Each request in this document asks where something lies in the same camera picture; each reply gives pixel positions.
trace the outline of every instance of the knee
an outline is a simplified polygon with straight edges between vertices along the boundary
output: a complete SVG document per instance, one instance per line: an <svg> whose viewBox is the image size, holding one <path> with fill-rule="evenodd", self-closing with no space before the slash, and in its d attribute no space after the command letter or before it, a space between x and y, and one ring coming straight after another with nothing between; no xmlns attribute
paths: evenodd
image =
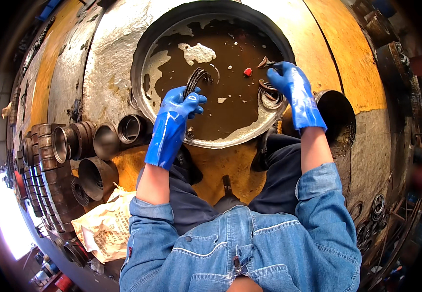
<svg viewBox="0 0 422 292"><path fill-rule="evenodd" d="M269 158L269 164L273 164L278 161L285 161L284 163L296 162L300 164L300 143L284 146Z"/></svg>

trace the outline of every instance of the jacket pocket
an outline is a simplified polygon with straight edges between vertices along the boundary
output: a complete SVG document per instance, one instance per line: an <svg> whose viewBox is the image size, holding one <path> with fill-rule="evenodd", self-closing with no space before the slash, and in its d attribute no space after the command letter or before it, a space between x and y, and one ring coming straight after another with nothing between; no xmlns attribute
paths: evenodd
<svg viewBox="0 0 422 292"><path fill-rule="evenodd" d="M175 242L172 252L180 252L197 258L209 257L214 252L227 246L227 242L217 243L217 240L217 235L209 237L183 235Z"/></svg>
<svg viewBox="0 0 422 292"><path fill-rule="evenodd" d="M193 274L188 290L193 292L224 292L229 288L230 283L230 277L220 274Z"/></svg>
<svg viewBox="0 0 422 292"><path fill-rule="evenodd" d="M249 273L258 285L269 291L300 292L292 282L286 265L273 265Z"/></svg>

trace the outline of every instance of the denim jacket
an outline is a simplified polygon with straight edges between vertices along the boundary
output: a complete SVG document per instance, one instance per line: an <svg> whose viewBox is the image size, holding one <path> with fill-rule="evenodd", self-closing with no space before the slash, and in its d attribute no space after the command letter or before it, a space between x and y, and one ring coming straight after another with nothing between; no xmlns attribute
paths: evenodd
<svg viewBox="0 0 422 292"><path fill-rule="evenodd" d="M361 255L334 163L304 173L296 216L236 206L179 236L170 204L130 203L121 291L226 291L238 275L264 291L355 291Z"/></svg>

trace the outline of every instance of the dark trousers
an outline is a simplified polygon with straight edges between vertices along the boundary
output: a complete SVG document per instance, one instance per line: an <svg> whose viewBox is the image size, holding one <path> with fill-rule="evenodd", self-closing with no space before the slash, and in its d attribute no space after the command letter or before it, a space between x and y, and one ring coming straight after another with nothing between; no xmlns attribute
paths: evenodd
<svg viewBox="0 0 422 292"><path fill-rule="evenodd" d="M261 214L295 214L298 200L295 196L297 180L302 175L300 169L300 139L272 134L266 143L266 182L248 205L250 210ZM140 171L138 182L143 174ZM200 199L188 183L188 171L173 165L169 171L170 205L174 212L174 227L179 235L195 226L208 222L220 213Z"/></svg>

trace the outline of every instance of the person's right hand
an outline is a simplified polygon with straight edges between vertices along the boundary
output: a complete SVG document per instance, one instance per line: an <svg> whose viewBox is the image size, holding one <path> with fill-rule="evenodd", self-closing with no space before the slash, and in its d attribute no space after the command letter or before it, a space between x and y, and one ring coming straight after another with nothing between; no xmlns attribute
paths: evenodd
<svg viewBox="0 0 422 292"><path fill-rule="evenodd" d="M169 170L175 156L185 139L187 119L193 119L195 114L202 114L203 108L198 104L207 101L204 95L195 92L184 96L185 86L171 89L161 102L154 123L153 136L146 152L145 162Z"/></svg>
<svg viewBox="0 0 422 292"><path fill-rule="evenodd" d="M288 99L292 107L294 128L300 131L306 127L320 127L326 132L325 121L317 108L310 82L303 71L290 62L276 63L273 68L269 68L266 75L274 88Z"/></svg>

